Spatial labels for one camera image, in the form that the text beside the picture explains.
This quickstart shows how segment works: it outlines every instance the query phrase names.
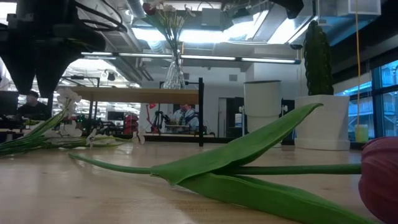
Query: tulip stem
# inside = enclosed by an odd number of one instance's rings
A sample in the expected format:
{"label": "tulip stem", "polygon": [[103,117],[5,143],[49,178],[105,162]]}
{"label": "tulip stem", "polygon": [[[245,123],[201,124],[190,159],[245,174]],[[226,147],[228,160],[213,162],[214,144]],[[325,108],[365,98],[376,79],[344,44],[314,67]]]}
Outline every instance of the tulip stem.
{"label": "tulip stem", "polygon": [[[109,164],[79,154],[69,153],[73,159],[98,167],[131,174],[150,174],[149,167],[128,167]],[[295,174],[361,174],[361,164],[337,164],[314,166],[274,166],[274,167],[229,167],[215,170],[219,175],[295,175]]]}

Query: red object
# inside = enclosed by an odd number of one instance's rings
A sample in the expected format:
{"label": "red object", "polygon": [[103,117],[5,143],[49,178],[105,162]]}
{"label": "red object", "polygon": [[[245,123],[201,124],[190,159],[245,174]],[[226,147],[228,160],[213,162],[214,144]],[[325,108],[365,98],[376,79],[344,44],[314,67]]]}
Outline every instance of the red object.
{"label": "red object", "polygon": [[156,13],[156,8],[149,3],[142,4],[142,8],[148,16],[153,16]]}
{"label": "red object", "polygon": [[138,116],[136,114],[126,115],[124,118],[124,134],[132,134],[138,131]]}
{"label": "red object", "polygon": [[398,137],[375,139],[364,146],[359,194],[378,219],[398,223]]}

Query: white pot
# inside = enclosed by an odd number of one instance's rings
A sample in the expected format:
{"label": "white pot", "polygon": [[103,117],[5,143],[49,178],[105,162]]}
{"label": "white pot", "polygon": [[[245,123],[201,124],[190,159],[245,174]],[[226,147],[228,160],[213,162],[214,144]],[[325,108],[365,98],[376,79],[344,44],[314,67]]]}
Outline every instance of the white pot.
{"label": "white pot", "polygon": [[316,95],[295,99],[295,107],[323,103],[296,127],[295,147],[348,150],[348,96]]}
{"label": "white pot", "polygon": [[251,133],[279,118],[282,108],[280,81],[244,83],[244,110]]}

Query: green leaf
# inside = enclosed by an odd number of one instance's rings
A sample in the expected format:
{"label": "green leaf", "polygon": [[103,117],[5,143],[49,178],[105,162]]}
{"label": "green leaf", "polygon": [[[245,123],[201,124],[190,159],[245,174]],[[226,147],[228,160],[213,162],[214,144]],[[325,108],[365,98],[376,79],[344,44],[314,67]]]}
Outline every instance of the green leaf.
{"label": "green leaf", "polygon": [[168,164],[154,166],[151,169],[152,175],[160,176],[175,185],[194,175],[226,166],[248,164],[280,142],[305,117],[321,105],[321,103],[313,103],[292,110],[277,121],[217,149]]}
{"label": "green leaf", "polygon": [[252,177],[206,173],[178,184],[208,198],[302,223],[376,223],[304,190]]}

